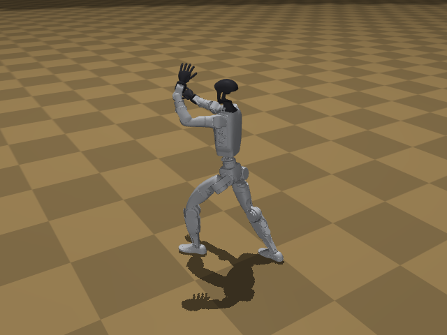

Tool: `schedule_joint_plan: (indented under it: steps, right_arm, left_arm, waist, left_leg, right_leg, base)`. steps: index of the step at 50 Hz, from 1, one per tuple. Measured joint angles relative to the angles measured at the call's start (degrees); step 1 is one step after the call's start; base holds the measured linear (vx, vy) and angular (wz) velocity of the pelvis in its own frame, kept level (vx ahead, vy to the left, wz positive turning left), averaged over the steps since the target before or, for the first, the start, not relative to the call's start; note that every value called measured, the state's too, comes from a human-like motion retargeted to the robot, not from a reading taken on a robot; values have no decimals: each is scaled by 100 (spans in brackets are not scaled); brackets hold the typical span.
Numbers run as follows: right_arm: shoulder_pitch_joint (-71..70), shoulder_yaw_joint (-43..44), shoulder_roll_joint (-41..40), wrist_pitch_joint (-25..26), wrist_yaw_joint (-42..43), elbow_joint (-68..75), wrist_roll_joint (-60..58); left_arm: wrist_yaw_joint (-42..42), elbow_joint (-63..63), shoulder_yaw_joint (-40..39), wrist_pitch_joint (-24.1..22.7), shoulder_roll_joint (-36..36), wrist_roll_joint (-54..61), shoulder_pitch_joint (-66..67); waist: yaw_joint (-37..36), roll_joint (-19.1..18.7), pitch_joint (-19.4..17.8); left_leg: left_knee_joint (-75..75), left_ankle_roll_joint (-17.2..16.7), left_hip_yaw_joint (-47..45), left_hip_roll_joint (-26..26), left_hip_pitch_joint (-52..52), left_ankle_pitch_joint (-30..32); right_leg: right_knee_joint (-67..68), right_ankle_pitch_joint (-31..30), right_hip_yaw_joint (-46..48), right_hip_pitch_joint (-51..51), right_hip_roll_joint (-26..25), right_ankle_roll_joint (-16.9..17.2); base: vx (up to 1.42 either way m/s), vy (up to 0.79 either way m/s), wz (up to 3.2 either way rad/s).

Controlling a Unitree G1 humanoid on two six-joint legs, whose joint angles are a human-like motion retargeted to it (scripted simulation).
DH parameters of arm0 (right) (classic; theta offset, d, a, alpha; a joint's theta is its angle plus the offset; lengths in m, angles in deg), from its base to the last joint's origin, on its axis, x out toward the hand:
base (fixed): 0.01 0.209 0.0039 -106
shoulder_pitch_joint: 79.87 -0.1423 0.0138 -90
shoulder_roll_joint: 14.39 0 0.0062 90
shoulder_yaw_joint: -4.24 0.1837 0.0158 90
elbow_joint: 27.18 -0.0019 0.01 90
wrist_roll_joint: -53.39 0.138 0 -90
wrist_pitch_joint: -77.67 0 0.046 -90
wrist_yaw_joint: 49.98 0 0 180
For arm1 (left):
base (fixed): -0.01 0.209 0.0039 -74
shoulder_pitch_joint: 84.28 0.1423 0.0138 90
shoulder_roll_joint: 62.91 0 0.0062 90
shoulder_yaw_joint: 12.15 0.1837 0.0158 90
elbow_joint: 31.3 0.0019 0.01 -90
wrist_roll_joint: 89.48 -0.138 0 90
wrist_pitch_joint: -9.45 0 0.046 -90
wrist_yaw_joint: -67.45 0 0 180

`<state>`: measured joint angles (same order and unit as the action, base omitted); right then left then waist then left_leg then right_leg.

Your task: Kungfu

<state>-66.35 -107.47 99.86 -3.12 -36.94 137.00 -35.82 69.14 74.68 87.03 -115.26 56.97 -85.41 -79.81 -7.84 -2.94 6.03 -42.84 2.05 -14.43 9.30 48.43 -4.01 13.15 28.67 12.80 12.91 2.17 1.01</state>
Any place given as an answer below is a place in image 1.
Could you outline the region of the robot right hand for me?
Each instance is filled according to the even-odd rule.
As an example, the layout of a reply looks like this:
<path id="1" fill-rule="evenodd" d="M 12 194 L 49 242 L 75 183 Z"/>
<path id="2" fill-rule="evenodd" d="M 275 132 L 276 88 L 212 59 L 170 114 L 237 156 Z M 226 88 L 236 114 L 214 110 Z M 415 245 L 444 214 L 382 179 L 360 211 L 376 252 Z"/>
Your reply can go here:
<path id="1" fill-rule="evenodd" d="M 186 90 L 187 89 L 187 90 Z M 182 94 L 182 99 L 190 100 L 192 103 L 197 104 L 195 101 L 193 101 L 193 97 L 197 96 L 196 94 L 193 94 L 192 90 L 190 90 L 188 87 L 186 87 L 185 92 Z"/>

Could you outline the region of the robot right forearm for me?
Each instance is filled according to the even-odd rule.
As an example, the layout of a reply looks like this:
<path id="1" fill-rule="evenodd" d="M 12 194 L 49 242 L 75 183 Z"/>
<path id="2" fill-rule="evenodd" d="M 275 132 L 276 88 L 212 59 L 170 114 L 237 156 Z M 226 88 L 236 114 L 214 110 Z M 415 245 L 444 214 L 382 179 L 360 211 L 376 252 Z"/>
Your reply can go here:
<path id="1" fill-rule="evenodd" d="M 193 101 L 195 101 L 199 107 L 203 107 L 206 110 L 209 110 L 210 105 L 212 104 L 212 100 L 205 100 L 203 98 L 200 98 L 199 96 L 194 96 Z"/>

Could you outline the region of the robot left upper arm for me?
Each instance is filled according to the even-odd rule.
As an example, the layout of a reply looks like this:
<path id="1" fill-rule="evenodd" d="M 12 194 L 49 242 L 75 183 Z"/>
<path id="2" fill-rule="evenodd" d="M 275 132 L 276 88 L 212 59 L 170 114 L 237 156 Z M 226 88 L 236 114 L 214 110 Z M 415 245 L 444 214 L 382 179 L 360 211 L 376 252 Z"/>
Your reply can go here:
<path id="1" fill-rule="evenodd" d="M 227 126 L 227 118 L 221 115 L 198 116 L 196 118 L 191 117 L 191 120 L 188 123 L 182 122 L 180 118 L 179 120 L 183 126 L 188 127 L 222 128 Z"/>

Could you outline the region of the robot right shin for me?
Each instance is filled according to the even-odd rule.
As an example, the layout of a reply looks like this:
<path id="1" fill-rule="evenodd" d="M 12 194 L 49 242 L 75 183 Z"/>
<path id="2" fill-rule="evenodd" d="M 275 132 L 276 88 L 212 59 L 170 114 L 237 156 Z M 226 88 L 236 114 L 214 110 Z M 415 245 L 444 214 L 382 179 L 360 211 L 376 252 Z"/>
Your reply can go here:
<path id="1" fill-rule="evenodd" d="M 268 223 L 265 220 L 265 218 L 262 215 L 262 211 L 256 207 L 261 212 L 261 218 L 255 222 L 249 221 L 255 230 L 256 234 L 263 240 L 264 244 L 268 248 L 268 250 L 271 252 L 271 254 L 275 254 L 275 251 L 277 251 L 277 248 L 271 238 L 270 229 L 268 227 Z"/>

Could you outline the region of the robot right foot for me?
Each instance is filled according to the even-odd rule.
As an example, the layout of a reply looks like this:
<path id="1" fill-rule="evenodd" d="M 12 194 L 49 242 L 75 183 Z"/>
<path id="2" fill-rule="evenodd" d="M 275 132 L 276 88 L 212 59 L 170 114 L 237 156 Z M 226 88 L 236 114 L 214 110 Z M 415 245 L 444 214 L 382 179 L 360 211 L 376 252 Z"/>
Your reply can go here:
<path id="1" fill-rule="evenodd" d="M 274 250 L 274 251 L 275 251 L 275 254 L 271 254 L 271 252 L 268 250 L 268 248 L 260 248 L 258 250 L 258 253 L 260 255 L 262 255 L 263 257 L 271 258 L 271 259 L 273 259 L 273 260 L 275 260 L 277 262 L 283 261 L 284 257 L 282 255 L 282 253 L 279 252 L 279 251 L 276 251 L 276 250 Z"/>

